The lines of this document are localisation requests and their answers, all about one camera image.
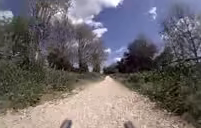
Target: blue sky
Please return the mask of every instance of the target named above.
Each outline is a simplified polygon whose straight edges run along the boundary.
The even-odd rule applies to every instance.
[[[96,32],[110,52],[110,64],[123,55],[138,34],[145,34],[162,46],[160,21],[174,2],[185,2],[194,11],[201,11],[201,0],[77,0],[71,16],[75,21],[96,25]],[[0,10],[10,10],[14,15],[25,12],[24,6],[25,0],[0,1]]]

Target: green grass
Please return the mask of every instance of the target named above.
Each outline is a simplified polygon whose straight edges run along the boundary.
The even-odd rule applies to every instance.
[[[201,128],[201,65],[113,77]]]
[[[0,61],[0,114],[40,103],[45,95],[69,93],[83,80],[100,80],[99,74],[71,72],[31,66],[22,69],[10,61]]]

